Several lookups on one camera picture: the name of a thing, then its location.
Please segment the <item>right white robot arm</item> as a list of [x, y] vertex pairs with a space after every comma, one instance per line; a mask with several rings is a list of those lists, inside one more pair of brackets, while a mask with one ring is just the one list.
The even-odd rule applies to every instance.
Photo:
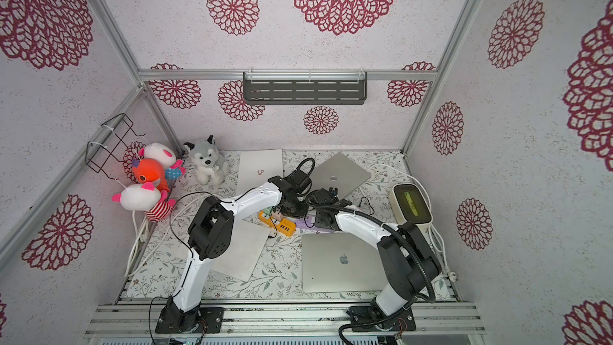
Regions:
[[323, 188], [309, 193], [304, 201], [332, 228], [377, 249], [386, 286], [372, 302], [376, 317], [390, 317], [418, 300], [437, 301], [433, 280], [442, 267], [417, 225], [383, 222]]

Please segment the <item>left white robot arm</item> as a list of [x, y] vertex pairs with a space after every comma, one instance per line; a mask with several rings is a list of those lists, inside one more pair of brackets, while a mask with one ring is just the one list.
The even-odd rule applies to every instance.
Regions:
[[308, 207], [300, 199], [310, 186], [309, 175], [296, 169], [226, 201], [207, 197], [188, 228], [189, 252], [171, 305], [182, 312], [199, 308], [208, 274], [215, 259], [228, 250], [236, 222], [266, 208], [277, 208], [286, 216], [304, 217]]

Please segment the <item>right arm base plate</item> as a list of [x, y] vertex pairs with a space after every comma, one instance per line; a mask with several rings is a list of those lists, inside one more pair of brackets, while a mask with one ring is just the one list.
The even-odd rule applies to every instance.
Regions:
[[351, 306], [347, 312], [353, 332], [414, 332], [417, 328], [413, 311], [402, 306], [394, 313], [385, 314], [375, 306]]

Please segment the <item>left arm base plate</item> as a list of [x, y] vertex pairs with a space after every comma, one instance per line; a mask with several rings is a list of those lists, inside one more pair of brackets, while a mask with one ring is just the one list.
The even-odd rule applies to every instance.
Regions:
[[223, 324], [225, 309], [221, 307], [194, 308], [183, 312], [164, 308], [158, 319], [156, 334], [217, 334]]

